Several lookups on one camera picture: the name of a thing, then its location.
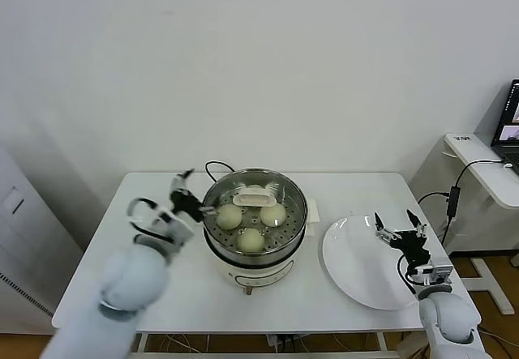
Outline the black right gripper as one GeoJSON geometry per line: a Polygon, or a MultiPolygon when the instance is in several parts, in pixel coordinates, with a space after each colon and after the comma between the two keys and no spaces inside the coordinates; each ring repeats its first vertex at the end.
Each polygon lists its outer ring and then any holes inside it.
{"type": "Polygon", "coordinates": [[[427,241],[427,225],[423,224],[410,209],[406,210],[406,214],[415,230],[395,233],[391,229],[384,227],[380,216],[375,212],[375,234],[382,241],[390,241],[390,246],[393,249],[402,252],[409,269],[416,269],[422,265],[427,265],[431,258],[430,252],[424,248],[427,241]]]}

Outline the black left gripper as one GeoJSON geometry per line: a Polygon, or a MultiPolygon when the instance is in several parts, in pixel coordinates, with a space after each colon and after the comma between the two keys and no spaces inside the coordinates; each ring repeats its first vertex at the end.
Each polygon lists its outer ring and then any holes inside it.
{"type": "Polygon", "coordinates": [[[186,213],[195,222],[200,222],[203,216],[215,216],[219,207],[202,206],[202,203],[187,190],[187,179],[193,174],[194,169],[187,169],[178,173],[173,178],[173,191],[169,194],[172,203],[171,211],[177,215],[186,213]]]}

